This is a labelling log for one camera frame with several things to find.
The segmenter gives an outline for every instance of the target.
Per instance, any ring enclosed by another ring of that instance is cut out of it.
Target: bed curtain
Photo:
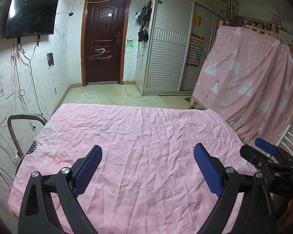
[[[293,133],[293,55],[289,46],[242,27],[222,26],[193,96],[244,140],[276,143]]]

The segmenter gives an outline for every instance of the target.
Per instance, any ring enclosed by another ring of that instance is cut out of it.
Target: black bag
[[[146,42],[149,40],[149,33],[147,32],[147,30],[140,31],[138,32],[138,37],[139,42]]]
[[[152,1],[149,1],[147,6],[142,9],[141,16],[139,18],[140,21],[140,31],[138,32],[138,41],[139,42],[146,42],[149,40],[149,33],[147,32],[148,24],[150,21],[152,8],[151,8]]]

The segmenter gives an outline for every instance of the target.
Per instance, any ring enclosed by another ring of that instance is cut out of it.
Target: wooden door
[[[126,5],[127,0],[88,4],[84,43],[86,83],[119,81]]]

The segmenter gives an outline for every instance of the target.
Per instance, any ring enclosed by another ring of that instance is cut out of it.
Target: pink bed
[[[32,172],[55,174],[97,144],[103,159],[78,201],[100,234],[196,233],[217,201],[194,160],[197,143],[225,167],[256,171],[239,156],[236,133],[211,110],[64,104],[35,141],[15,177],[10,210],[19,216]],[[233,227],[241,196],[224,233]],[[72,233],[58,198],[53,201],[64,231]]]

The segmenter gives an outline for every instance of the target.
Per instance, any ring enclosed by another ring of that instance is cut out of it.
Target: blue gripper pad
[[[194,159],[201,170],[204,179],[212,193],[215,193],[218,198],[221,197],[223,189],[221,186],[221,176],[213,165],[210,155],[204,149],[202,144],[197,144],[194,148]]]
[[[262,149],[263,151],[267,152],[271,156],[276,156],[277,155],[276,146],[272,145],[271,143],[268,143],[264,139],[257,138],[255,140],[255,145],[258,148]]]
[[[93,153],[88,157],[86,162],[83,164],[83,166],[80,168],[77,175],[75,176],[75,179],[74,179],[75,187],[72,191],[73,194],[75,195],[75,198],[77,198],[78,195],[81,195],[86,191],[101,160],[102,160],[102,148],[97,146],[96,149],[93,151]]]

